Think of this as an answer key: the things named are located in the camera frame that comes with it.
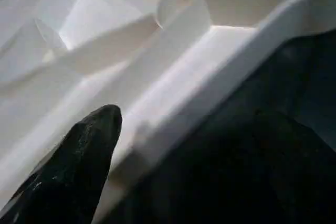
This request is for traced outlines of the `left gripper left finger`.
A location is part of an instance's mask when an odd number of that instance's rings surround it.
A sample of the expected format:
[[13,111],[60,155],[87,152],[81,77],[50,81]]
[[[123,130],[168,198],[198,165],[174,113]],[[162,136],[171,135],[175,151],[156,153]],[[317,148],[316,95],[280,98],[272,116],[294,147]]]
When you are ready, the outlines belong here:
[[113,104],[75,123],[1,210],[1,223],[91,223],[121,125],[121,109]]

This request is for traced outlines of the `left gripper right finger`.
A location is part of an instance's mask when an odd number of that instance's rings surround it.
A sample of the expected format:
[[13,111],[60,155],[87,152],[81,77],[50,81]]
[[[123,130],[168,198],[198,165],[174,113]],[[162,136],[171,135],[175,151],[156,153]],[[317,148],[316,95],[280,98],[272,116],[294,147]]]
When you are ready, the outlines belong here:
[[288,223],[335,223],[335,151],[311,128],[259,110],[253,135]]

